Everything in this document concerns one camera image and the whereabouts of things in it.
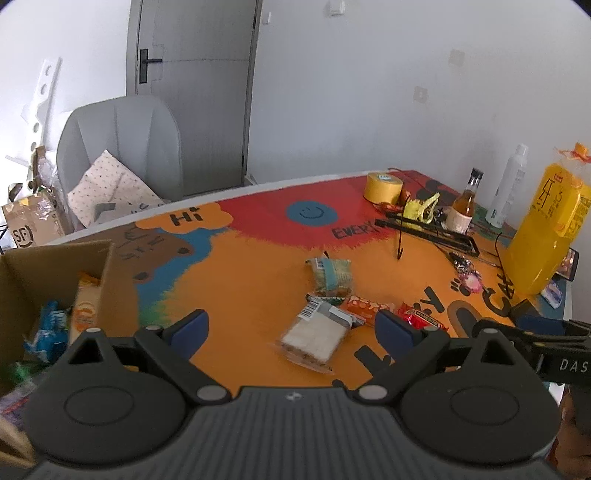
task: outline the orange snack packet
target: orange snack packet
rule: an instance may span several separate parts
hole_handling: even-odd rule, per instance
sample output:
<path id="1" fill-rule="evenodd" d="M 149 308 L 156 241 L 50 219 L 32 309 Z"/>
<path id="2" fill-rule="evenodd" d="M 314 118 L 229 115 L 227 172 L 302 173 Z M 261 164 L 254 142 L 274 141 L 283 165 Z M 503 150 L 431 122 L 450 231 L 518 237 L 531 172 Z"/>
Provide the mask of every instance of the orange snack packet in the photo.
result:
<path id="1" fill-rule="evenodd" d="M 347 297 L 339 308 L 361 318 L 365 323 L 371 326 L 375 324 L 375 315 L 379 310 L 395 312 L 395 306 L 393 303 L 377 303 L 375 301 L 363 299 L 357 295 Z"/>
<path id="2" fill-rule="evenodd" d="M 71 345 L 84 330 L 96 326 L 96 310 L 100 296 L 100 280 L 86 273 L 80 274 L 78 293 L 70 323 L 69 344 Z"/>

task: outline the sf cardboard box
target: sf cardboard box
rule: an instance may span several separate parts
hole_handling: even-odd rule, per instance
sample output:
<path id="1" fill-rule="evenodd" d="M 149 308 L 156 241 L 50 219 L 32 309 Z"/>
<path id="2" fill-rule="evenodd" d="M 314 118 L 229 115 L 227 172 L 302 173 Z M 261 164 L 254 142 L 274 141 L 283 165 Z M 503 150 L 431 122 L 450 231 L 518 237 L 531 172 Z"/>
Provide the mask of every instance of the sf cardboard box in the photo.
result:
<path id="1" fill-rule="evenodd" d="M 2 211 L 19 248 L 45 245 L 72 232 L 59 202 L 48 190 L 4 205 Z"/>

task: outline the blue snack bag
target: blue snack bag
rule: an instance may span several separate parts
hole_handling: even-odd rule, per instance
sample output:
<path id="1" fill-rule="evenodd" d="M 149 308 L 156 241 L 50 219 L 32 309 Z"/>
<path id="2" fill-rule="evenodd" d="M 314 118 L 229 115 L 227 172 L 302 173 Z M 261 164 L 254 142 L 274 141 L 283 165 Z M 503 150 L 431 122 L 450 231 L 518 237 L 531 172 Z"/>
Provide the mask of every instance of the blue snack bag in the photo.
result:
<path id="1" fill-rule="evenodd" d="M 67 313 L 50 301 L 41 309 L 40 328 L 32 342 L 25 339 L 24 349 L 45 364 L 55 363 L 68 345 Z"/>

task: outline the white door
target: white door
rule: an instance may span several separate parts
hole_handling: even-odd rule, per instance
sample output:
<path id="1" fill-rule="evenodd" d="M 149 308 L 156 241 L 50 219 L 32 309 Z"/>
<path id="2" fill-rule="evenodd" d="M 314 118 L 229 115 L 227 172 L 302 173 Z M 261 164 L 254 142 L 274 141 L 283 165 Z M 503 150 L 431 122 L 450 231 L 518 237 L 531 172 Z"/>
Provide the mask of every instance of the white door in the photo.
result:
<path id="1" fill-rule="evenodd" d="M 170 107 L 185 195 L 242 184 L 255 11 L 256 0 L 132 2 L 128 94 L 152 94 Z"/>

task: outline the glass bottle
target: glass bottle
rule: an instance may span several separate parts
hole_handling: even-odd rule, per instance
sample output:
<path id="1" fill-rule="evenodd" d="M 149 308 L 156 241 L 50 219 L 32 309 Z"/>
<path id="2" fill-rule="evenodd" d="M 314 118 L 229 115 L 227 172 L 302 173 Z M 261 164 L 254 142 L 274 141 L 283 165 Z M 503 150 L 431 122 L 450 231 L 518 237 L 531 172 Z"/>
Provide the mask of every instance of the glass bottle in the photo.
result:
<path id="1" fill-rule="evenodd" d="M 483 175 L 480 170 L 472 169 L 466 190 L 453 202 L 452 208 L 447 213 L 445 224 L 448 230 L 457 233 L 466 233 L 468 230 L 476 210 L 476 191 Z"/>

